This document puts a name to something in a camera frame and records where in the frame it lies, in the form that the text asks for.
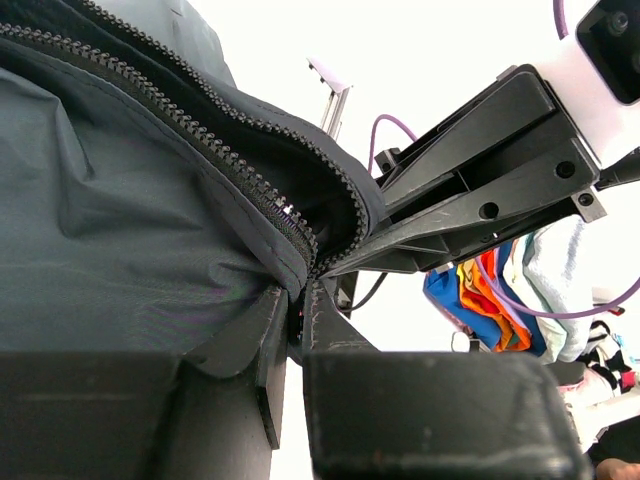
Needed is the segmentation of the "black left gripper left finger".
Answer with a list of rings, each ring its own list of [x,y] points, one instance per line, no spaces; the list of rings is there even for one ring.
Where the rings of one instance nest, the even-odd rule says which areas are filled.
[[[266,479],[279,447],[289,299],[268,288],[185,355],[1,357],[5,479]]]

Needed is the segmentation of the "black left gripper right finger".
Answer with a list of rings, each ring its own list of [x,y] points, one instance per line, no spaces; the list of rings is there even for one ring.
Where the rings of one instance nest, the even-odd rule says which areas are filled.
[[[306,287],[303,395],[318,479],[588,479],[556,383],[532,356],[381,352]]]

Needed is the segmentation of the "dark navy and grey jacket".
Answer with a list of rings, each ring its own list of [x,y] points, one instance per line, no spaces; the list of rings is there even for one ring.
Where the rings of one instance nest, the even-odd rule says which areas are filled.
[[[188,352],[385,214],[186,1],[1,5],[1,347]]]

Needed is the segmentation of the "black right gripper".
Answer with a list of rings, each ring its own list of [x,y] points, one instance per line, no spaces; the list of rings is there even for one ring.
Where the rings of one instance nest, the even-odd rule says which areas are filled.
[[[483,98],[402,151],[383,184],[386,206],[404,207],[498,145],[500,178],[392,225],[324,275],[427,271],[579,211],[572,197],[595,183],[595,156],[531,65],[505,73]]]

